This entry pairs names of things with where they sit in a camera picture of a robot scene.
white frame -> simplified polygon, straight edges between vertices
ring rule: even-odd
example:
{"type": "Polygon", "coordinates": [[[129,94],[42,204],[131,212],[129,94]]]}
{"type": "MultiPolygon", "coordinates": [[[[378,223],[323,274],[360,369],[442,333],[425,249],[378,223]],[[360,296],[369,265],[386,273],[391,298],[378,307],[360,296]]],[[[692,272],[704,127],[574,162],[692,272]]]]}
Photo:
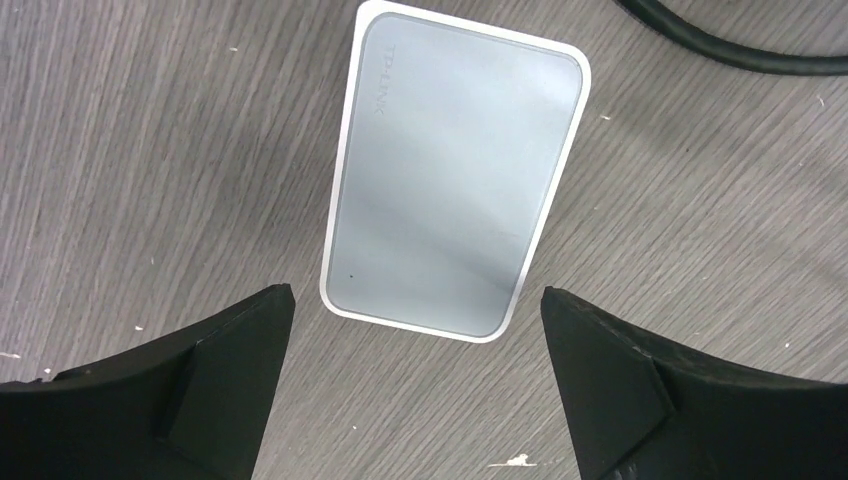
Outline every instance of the white frame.
{"type": "Polygon", "coordinates": [[[527,278],[527,272],[530,269],[530,263],[533,260],[533,255],[536,253],[536,247],[538,246],[539,239],[542,236],[542,230],[545,227],[545,220],[547,220],[548,218],[548,214],[550,213],[551,209],[551,204],[553,203],[554,196],[556,194],[557,188],[559,187],[560,178],[562,177],[562,172],[565,168],[565,162],[568,158],[568,152],[571,150],[571,145],[574,142],[574,136],[577,131],[577,125],[580,123],[580,119],[583,116],[583,110],[586,107],[586,101],[589,98],[589,90],[591,87],[591,72],[589,70],[589,60],[586,58],[583,52],[578,50],[576,47],[566,45],[564,43],[555,42],[553,40],[534,37],[532,35],[513,32],[504,28],[485,25],[482,23],[473,22],[471,20],[464,20],[461,18],[451,17],[449,15],[431,12],[428,10],[422,10],[420,8],[409,7],[406,5],[400,5],[397,3],[387,2],[383,0],[368,0],[359,6],[359,9],[356,13],[356,26],[353,32],[353,49],[350,56],[349,68],[350,70],[348,72],[347,77],[347,89],[345,91],[344,110],[342,112],[341,133],[339,135],[339,147],[336,153],[336,168],[333,177],[333,191],[330,199],[330,215],[327,221],[327,236],[324,240],[324,256],[321,264],[321,279],[319,286],[321,292],[321,300],[331,312],[345,318],[362,320],[365,322],[386,325],[389,327],[410,330],[413,332],[427,333],[430,335],[451,338],[454,340],[463,340],[471,343],[487,343],[491,342],[492,340],[495,340],[496,338],[500,337],[504,331],[506,331],[507,327],[509,326],[510,320],[512,319],[513,312],[515,311],[515,306],[518,303],[519,294],[521,293],[521,290],[524,287],[524,281],[527,278]],[[333,238],[336,228],[336,215],[338,213],[339,192],[341,190],[342,178],[344,176],[344,163],[346,158],[347,142],[350,133],[353,101],[356,97],[356,84],[359,79],[359,63],[360,57],[362,55],[362,47],[365,39],[365,33],[368,30],[368,27],[377,17],[385,13],[395,13],[407,17],[418,18],[433,23],[439,23],[442,25],[447,25],[462,30],[476,32],[495,38],[505,39],[516,43],[529,45],[543,50],[563,53],[570,56],[577,62],[582,73],[582,85],[580,88],[580,95],[577,99],[577,106],[574,109],[574,116],[572,118],[571,125],[568,129],[568,133],[565,137],[565,143],[563,144],[562,151],[560,152],[556,170],[554,171],[554,176],[551,179],[551,185],[548,188],[547,194],[545,195],[545,201],[542,205],[539,220],[536,223],[536,229],[533,232],[533,236],[530,240],[530,246],[527,250],[527,256],[524,258],[524,264],[521,267],[521,271],[518,276],[518,282],[515,284],[515,291],[512,294],[512,298],[510,299],[506,314],[504,315],[504,319],[501,322],[501,326],[494,333],[486,337],[472,337],[468,335],[445,332],[442,330],[436,330],[427,327],[419,327],[417,325],[410,325],[394,320],[387,320],[385,318],[372,317],[369,315],[363,315],[355,312],[348,312],[333,305],[333,302],[330,301],[330,297],[327,294],[327,281],[330,269],[330,254],[333,248],[333,238]]]}

tp-link device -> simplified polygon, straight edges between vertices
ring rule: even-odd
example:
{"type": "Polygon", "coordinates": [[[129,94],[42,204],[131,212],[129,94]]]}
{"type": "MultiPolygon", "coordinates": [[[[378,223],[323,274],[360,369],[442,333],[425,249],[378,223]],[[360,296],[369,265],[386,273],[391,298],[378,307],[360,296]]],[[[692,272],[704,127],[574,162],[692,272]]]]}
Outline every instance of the tp-link device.
{"type": "Polygon", "coordinates": [[[468,342],[500,336],[589,83],[570,45],[363,3],[321,269],[327,307],[468,342]]]}

black cord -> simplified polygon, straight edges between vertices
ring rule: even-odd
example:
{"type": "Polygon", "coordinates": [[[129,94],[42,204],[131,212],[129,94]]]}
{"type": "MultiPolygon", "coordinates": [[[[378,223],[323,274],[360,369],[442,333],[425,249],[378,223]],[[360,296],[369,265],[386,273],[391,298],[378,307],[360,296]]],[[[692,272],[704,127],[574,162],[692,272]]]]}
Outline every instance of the black cord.
{"type": "Polygon", "coordinates": [[[785,55],[722,40],[683,20],[659,0],[616,0],[622,8],[672,42],[732,67],[772,75],[848,75],[848,56],[785,55]]]}

gray wood grain surface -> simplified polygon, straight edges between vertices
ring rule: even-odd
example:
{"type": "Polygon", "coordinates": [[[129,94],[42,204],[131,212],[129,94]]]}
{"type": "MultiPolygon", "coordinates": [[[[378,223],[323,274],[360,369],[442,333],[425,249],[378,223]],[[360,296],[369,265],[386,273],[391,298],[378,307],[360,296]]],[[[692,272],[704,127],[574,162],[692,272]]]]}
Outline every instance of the gray wood grain surface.
{"type": "MultiPolygon", "coordinates": [[[[0,381],[275,282],[298,310],[258,479],[577,479],[545,285],[729,360],[848,381],[848,80],[717,65],[612,1],[413,2],[592,64],[506,334],[467,345],[327,312],[356,3],[0,0],[0,352],[20,356],[0,356],[0,381]],[[538,466],[487,467],[520,453],[538,466]]],[[[841,0],[667,4],[750,45],[848,52],[841,0]]]]}

white stain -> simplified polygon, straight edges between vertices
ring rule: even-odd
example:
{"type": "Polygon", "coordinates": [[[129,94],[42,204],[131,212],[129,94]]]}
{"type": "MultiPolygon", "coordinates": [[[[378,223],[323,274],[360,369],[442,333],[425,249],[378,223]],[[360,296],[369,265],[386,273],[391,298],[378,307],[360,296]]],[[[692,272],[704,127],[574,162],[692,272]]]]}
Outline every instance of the white stain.
{"type": "Polygon", "coordinates": [[[522,453],[521,455],[511,458],[506,461],[506,463],[493,463],[491,465],[487,465],[488,467],[535,467],[538,463],[527,463],[527,459],[529,455],[526,453],[522,453]]]}

